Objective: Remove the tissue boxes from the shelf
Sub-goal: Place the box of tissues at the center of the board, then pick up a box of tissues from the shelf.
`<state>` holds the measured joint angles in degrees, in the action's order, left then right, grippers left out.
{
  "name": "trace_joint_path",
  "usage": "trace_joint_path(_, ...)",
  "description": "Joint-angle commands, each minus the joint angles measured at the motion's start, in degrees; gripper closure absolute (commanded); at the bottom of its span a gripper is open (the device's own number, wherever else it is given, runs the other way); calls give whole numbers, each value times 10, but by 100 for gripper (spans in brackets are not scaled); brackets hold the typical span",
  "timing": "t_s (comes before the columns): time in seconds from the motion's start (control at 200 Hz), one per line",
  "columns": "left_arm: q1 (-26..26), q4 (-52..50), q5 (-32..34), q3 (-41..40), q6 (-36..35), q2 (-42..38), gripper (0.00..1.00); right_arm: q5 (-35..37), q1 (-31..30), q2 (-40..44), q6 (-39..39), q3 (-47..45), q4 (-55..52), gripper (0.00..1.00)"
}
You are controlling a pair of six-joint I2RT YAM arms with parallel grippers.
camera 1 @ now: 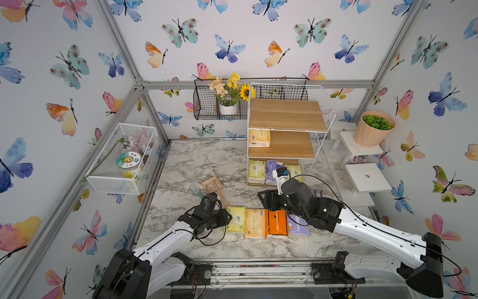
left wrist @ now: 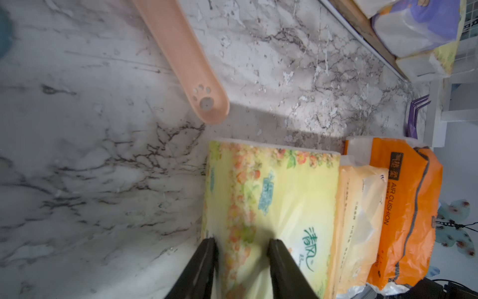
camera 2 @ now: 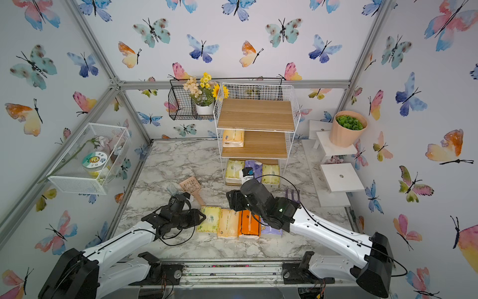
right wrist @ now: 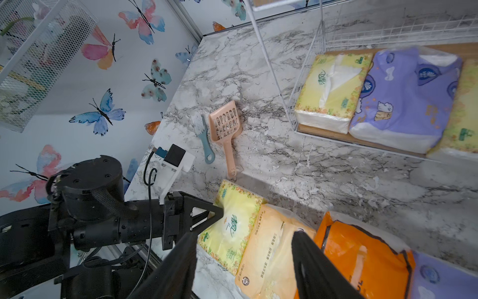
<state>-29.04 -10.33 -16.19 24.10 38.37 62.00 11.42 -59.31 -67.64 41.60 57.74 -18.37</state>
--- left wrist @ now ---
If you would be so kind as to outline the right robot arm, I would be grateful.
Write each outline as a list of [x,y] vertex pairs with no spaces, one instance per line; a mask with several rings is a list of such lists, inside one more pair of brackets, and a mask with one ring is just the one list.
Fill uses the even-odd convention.
[[478,293],[452,280],[425,278],[404,294],[388,299],[478,299]]

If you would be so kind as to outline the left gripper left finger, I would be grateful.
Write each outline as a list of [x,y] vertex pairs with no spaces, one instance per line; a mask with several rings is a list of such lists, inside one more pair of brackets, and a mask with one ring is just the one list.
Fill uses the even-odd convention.
[[165,299],[210,299],[217,257],[215,239],[204,239]]

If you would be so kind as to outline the purple tissue pack bottom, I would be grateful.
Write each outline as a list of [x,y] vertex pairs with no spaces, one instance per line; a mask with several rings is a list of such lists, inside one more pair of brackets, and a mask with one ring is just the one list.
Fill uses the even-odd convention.
[[376,14],[372,27],[389,52],[404,58],[455,41],[460,20],[458,0],[398,1]]

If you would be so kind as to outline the beige tissue pack top shelf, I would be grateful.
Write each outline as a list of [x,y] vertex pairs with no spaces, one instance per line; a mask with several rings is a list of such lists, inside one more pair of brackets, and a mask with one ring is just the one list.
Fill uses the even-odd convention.
[[351,299],[366,286],[377,259],[387,182],[385,168],[340,167],[334,255],[329,271],[331,299]]

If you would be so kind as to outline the yellow green tissue pack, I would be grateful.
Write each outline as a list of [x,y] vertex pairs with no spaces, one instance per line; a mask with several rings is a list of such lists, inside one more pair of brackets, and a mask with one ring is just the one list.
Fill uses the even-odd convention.
[[202,238],[219,250],[221,299],[270,299],[266,255],[281,240],[313,292],[324,298],[336,217],[340,154],[217,140],[206,167]]

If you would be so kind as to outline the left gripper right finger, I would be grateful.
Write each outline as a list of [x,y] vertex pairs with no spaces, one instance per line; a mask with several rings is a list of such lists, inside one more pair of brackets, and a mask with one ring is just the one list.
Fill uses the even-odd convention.
[[271,239],[267,256],[274,299],[318,299],[283,241]]

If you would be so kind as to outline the orange tissue pack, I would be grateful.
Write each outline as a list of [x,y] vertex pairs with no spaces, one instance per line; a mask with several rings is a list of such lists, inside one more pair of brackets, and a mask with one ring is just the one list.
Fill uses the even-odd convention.
[[344,153],[388,171],[380,244],[367,283],[383,296],[404,294],[430,267],[443,165],[414,138],[351,137]]

